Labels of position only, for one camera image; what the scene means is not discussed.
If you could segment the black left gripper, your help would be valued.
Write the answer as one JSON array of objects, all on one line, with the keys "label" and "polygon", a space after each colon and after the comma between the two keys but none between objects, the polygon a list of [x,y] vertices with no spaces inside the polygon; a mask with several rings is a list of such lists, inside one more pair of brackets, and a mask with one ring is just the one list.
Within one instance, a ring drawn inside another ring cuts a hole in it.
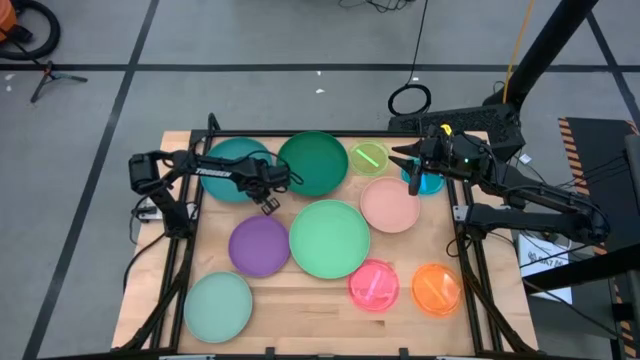
[{"label": "black left gripper", "polygon": [[[242,191],[252,200],[267,200],[272,192],[286,192],[290,183],[291,170],[288,166],[257,162],[255,172],[244,180]],[[279,201],[276,198],[270,198],[261,205],[261,210],[269,216],[279,207]]]}]

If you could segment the purple plastic plate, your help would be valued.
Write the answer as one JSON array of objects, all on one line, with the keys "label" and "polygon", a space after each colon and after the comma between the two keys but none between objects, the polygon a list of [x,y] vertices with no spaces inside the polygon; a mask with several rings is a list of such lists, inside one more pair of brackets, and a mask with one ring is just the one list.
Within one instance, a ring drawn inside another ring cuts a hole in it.
[{"label": "purple plastic plate", "polygon": [[234,267],[251,277],[267,277],[290,256],[288,230],[269,216],[252,216],[232,232],[228,253]]}]

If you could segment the large light green plate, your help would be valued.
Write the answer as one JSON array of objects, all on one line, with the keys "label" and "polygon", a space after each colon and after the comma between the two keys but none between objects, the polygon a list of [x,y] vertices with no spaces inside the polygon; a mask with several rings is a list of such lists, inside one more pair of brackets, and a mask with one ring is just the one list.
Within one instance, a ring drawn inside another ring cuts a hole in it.
[{"label": "large light green plate", "polygon": [[357,270],[369,254],[369,227],[358,210],[339,200],[306,206],[289,231],[291,254],[306,273],[339,279]]}]

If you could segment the pale mint plastic plate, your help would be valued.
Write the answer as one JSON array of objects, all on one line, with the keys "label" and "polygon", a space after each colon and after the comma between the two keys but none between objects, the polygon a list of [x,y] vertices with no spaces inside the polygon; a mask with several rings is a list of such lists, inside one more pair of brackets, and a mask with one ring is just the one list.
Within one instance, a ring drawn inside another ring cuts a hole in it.
[{"label": "pale mint plastic plate", "polygon": [[223,343],[237,336],[253,311],[247,282],[232,272],[213,272],[188,292],[184,321],[190,333],[206,343]]}]

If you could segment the pink transparent small plate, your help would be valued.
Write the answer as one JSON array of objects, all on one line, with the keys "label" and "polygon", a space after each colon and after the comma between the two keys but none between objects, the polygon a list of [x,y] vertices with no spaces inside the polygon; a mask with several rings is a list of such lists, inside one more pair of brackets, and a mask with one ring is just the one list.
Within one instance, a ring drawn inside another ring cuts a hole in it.
[{"label": "pink transparent small plate", "polygon": [[347,278],[347,294],[358,308],[383,313],[397,301],[400,282],[396,271],[380,259],[366,259]]}]

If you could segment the orange transparent small plate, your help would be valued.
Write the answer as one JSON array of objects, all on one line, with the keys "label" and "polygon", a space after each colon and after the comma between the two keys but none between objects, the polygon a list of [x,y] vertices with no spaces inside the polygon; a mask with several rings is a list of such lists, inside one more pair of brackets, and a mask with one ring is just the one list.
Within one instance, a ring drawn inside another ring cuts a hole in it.
[{"label": "orange transparent small plate", "polygon": [[462,285],[449,267],[428,263],[414,272],[410,282],[410,295],[414,304],[425,314],[446,317],[459,307]]}]

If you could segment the blue transparent small plate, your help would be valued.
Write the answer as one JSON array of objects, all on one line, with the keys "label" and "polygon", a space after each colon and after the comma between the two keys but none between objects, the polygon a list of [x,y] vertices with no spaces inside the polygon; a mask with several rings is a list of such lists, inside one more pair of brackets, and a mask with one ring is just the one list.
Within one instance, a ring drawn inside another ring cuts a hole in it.
[{"label": "blue transparent small plate", "polygon": [[[412,159],[416,165],[420,165],[420,160],[418,158]],[[406,183],[410,183],[410,175],[405,170],[401,171],[401,178]],[[442,189],[444,182],[445,180],[442,175],[423,172],[418,194],[421,196],[434,195]]]}]

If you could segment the yellow-green transparent small plate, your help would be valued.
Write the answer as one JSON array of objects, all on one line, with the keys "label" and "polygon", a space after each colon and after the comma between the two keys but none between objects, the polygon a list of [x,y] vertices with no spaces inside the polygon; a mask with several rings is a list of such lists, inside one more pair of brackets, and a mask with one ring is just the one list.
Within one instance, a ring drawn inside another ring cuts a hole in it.
[{"label": "yellow-green transparent small plate", "polygon": [[353,170],[368,177],[377,177],[386,172],[388,156],[387,147],[373,140],[356,143],[349,150],[349,161]]}]

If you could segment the salmon pink plastic plate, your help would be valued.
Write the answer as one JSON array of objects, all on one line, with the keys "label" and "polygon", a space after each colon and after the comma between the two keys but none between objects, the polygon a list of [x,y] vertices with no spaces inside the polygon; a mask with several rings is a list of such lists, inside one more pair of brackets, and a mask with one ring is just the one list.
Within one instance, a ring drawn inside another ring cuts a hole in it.
[{"label": "salmon pink plastic plate", "polygon": [[370,182],[362,191],[360,210],[365,220],[385,233],[400,233],[418,220],[421,203],[408,193],[407,184],[398,178],[382,177]]}]

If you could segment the dark green plastic plate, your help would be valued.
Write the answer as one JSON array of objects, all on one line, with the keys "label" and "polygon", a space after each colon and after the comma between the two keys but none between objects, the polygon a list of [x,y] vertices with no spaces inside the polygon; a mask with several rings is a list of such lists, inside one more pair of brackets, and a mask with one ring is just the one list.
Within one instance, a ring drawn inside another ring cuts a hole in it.
[{"label": "dark green plastic plate", "polygon": [[289,138],[279,149],[279,161],[285,160],[303,183],[292,182],[289,190],[304,196],[324,196],[335,190],[348,170],[343,145],[332,135],[309,131]]}]

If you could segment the black perforated equipment box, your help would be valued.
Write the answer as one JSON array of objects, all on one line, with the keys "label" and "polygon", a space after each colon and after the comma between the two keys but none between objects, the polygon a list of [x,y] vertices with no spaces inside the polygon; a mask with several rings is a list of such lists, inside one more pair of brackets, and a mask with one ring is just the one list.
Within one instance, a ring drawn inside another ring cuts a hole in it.
[{"label": "black perforated equipment box", "polygon": [[521,133],[519,112],[510,104],[462,108],[432,113],[392,117],[388,130],[422,135],[430,125],[448,124],[454,131],[484,131],[493,153],[509,160],[525,144]]}]

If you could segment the white paper sheet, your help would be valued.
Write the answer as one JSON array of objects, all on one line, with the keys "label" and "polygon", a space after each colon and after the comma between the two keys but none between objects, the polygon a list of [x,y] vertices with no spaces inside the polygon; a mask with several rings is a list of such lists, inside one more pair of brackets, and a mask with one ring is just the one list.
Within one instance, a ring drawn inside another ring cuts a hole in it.
[{"label": "white paper sheet", "polygon": [[517,253],[523,277],[569,264],[566,247],[524,233],[518,235]]}]

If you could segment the hazard-striped black floor mat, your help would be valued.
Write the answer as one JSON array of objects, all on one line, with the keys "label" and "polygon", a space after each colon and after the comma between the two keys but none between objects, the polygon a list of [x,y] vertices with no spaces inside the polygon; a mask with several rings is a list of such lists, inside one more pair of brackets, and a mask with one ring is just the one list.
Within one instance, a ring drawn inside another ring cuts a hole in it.
[{"label": "hazard-striped black floor mat", "polygon": [[558,123],[572,185],[600,207],[612,229],[596,256],[615,271],[608,279],[610,313],[623,338],[614,342],[613,355],[640,360],[640,190],[626,148],[637,128],[632,122],[610,119],[561,118]]}]

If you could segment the black metal stand beam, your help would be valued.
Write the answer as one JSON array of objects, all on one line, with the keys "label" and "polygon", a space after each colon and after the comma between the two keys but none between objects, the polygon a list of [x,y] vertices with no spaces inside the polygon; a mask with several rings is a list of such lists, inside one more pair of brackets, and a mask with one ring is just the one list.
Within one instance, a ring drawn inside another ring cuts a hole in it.
[{"label": "black metal stand beam", "polygon": [[640,243],[522,278],[528,294],[581,285],[640,269]]}]

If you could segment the black stand post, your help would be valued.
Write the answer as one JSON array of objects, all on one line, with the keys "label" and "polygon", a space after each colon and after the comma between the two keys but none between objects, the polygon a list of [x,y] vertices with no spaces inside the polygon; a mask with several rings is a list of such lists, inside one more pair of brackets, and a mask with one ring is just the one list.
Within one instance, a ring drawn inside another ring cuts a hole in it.
[{"label": "black stand post", "polygon": [[507,104],[520,109],[537,80],[598,2],[599,0],[561,0],[510,79],[497,93],[487,97],[482,105],[502,103],[503,96],[506,96]]}]

